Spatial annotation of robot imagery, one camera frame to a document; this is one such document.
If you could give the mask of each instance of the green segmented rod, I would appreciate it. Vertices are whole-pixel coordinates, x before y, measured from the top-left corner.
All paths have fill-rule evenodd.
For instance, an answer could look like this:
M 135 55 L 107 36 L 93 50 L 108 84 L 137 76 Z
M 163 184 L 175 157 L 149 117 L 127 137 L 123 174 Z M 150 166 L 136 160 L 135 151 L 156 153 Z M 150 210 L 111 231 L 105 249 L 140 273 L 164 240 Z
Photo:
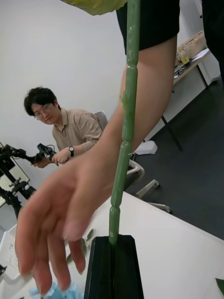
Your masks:
M 140 34 L 140 0 L 127 1 L 127 71 L 123 93 L 124 122 L 118 165 L 111 196 L 109 217 L 109 241 L 115 245 L 119 235 L 120 204 L 124 191 L 129 159 L 132 154 L 134 117 L 137 94 L 138 58 Z

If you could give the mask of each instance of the white object on floor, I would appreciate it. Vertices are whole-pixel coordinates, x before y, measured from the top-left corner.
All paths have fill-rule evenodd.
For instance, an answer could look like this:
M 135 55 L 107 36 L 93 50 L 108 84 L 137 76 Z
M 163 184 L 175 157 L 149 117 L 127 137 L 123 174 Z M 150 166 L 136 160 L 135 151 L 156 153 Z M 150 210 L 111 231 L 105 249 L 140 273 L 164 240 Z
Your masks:
M 204 50 L 202 50 L 200 53 L 198 53 L 195 57 L 193 57 L 193 59 L 191 60 L 192 62 L 195 60 L 198 60 L 200 58 L 202 58 L 206 53 L 208 53 L 209 49 L 206 48 Z
M 155 154 L 158 147 L 154 141 L 149 140 L 140 144 L 140 146 L 136 149 L 135 153 L 137 155 L 147 155 L 147 154 Z
M 3 279 L 8 284 L 14 284 L 19 278 L 20 273 L 18 269 L 18 261 L 15 254 L 15 232 L 16 226 L 3 234 L 0 243 L 0 264 L 7 267 L 5 273 L 2 275 Z

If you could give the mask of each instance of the white table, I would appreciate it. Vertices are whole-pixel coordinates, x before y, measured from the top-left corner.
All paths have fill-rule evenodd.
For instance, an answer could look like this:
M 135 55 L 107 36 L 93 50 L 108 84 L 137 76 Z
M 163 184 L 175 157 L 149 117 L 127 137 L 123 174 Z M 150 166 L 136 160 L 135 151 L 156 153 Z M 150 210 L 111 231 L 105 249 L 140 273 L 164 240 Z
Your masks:
M 108 234 L 109 207 L 107 201 L 92 221 L 97 235 Z M 223 299 L 215 278 L 224 278 L 224 241 L 126 193 L 120 233 L 135 238 L 145 299 Z M 70 271 L 84 290 L 87 270 L 80 276 L 72 264 Z M 33 285 L 2 282 L 0 298 L 29 299 Z

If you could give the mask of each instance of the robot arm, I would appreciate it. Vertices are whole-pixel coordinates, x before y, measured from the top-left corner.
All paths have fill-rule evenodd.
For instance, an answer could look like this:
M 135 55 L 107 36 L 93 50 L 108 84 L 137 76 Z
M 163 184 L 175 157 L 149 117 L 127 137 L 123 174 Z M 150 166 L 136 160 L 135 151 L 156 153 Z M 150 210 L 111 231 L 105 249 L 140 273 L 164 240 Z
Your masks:
M 40 143 L 37 148 L 39 150 L 39 153 L 33 157 L 29 157 L 27 156 L 24 149 L 16 149 L 7 144 L 0 149 L 0 161 L 9 157 L 14 157 L 25 159 L 28 160 L 31 164 L 35 164 L 37 162 L 40 162 L 44 157 L 47 156 L 49 156 L 49 159 L 51 160 L 53 155 L 56 154 L 50 146 L 45 146 L 42 143 Z

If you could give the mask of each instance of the gray carpet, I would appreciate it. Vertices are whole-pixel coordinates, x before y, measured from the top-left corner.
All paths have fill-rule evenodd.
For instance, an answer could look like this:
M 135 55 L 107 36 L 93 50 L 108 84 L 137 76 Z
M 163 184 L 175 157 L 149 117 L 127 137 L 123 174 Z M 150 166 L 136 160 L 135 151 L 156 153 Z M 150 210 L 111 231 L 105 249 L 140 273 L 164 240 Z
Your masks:
M 153 139 L 155 155 L 136 156 L 144 178 L 128 189 L 138 191 L 156 179 L 144 200 L 170 206 L 175 216 L 224 240 L 224 91 L 211 85 L 172 121 L 180 152 L 167 130 Z

